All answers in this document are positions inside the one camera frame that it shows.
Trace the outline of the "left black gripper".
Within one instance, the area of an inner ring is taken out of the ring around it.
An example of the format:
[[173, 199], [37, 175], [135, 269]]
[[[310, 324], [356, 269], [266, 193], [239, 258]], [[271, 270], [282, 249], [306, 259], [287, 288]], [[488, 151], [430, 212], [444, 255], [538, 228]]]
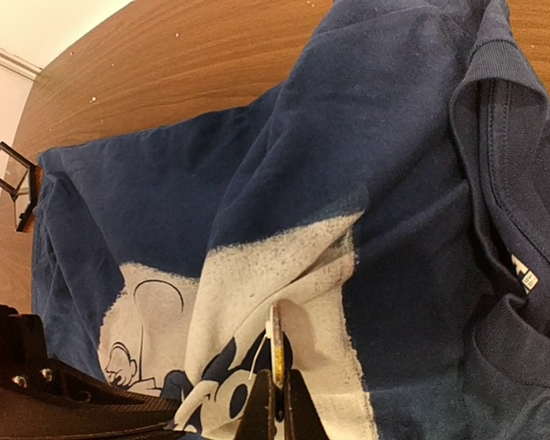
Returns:
[[177, 406], [60, 363], [38, 316], [0, 305], [0, 439], [179, 439]]

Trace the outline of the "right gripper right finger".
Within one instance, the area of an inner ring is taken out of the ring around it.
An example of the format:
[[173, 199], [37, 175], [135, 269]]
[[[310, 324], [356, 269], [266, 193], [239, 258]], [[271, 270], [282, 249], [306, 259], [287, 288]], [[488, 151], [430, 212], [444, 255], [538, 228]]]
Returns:
[[328, 440], [302, 373], [289, 371], [284, 384], [284, 435], [288, 440]]

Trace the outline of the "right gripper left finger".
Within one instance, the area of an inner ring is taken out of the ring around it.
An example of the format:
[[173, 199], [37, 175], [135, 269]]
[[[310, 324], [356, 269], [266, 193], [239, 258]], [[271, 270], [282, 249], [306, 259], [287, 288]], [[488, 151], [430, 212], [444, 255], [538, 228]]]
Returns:
[[273, 440], [276, 435], [275, 415], [277, 388], [269, 369], [261, 370], [247, 398], [236, 440]]

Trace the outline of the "starry night round brooch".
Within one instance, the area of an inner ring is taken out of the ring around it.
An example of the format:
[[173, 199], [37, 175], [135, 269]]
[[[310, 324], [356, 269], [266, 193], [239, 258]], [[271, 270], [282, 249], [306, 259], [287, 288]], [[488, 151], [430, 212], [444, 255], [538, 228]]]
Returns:
[[269, 308], [269, 319], [265, 322], [265, 333], [260, 340], [258, 349], [253, 357], [251, 370], [254, 370], [259, 358], [260, 351], [265, 342], [269, 340], [271, 380], [274, 386], [283, 391], [285, 383], [285, 353], [284, 333], [281, 323], [281, 306], [274, 302]]

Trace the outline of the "black brooch display box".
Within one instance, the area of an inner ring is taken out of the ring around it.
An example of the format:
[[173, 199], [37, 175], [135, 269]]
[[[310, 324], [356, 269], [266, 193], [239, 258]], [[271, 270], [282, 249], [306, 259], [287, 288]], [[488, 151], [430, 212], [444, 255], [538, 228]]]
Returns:
[[38, 167], [4, 141], [0, 142], [0, 189], [12, 202], [17, 232], [25, 232], [38, 202]]

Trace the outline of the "navy white clothing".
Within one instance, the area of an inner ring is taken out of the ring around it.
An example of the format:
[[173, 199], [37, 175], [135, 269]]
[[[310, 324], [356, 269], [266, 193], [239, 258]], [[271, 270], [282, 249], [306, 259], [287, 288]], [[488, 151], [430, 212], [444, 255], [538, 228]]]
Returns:
[[287, 363], [332, 439], [550, 439], [550, 99], [503, 1], [337, 1], [252, 104], [54, 148], [51, 357], [230, 439]]

